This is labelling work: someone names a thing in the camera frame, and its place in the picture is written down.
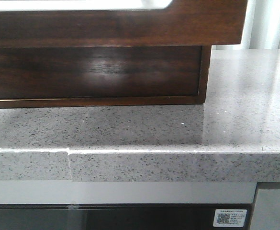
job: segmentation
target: wooden cabinet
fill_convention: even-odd
[[[240,42],[246,3],[0,12],[0,107],[201,104],[211,45]]]

